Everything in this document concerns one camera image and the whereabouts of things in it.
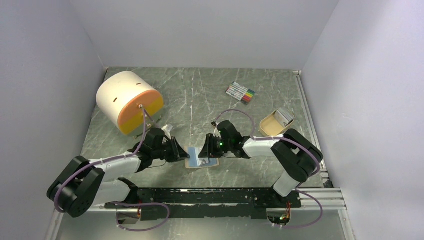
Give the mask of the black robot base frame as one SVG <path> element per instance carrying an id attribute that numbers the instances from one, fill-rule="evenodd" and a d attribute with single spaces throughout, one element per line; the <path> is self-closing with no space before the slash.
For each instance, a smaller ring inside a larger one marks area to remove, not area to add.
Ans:
<path id="1" fill-rule="evenodd" d="M 300 208 L 300 195 L 280 196 L 272 187 L 138 188 L 124 201 L 140 212 L 142 221 L 238 218 L 265 220 L 271 209 Z"/>

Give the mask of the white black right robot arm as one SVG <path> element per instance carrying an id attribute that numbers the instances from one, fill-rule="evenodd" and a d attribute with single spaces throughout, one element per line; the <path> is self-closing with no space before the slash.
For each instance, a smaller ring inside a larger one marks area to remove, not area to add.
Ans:
<path id="1" fill-rule="evenodd" d="M 295 129 L 277 136 L 243 136 L 225 120 L 206 135 L 198 158 L 218 159 L 227 153 L 239 159 L 274 157 L 279 161 L 283 172 L 273 184 L 269 197 L 275 207 L 282 207 L 293 190 L 316 175 L 324 159 L 322 152 Z"/>

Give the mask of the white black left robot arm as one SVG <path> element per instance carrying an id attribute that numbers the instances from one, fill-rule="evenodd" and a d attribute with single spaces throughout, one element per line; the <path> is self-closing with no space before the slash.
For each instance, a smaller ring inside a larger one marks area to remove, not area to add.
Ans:
<path id="1" fill-rule="evenodd" d="M 189 158 L 175 137 L 153 127 L 142 135 L 139 143 L 120 155 L 91 160 L 74 157 L 48 188 L 46 196 L 57 211 L 73 218 L 80 217 L 91 206 L 107 203 L 132 208 L 140 203 L 139 188 L 124 175 L 142 172 L 154 160 L 175 163 Z"/>

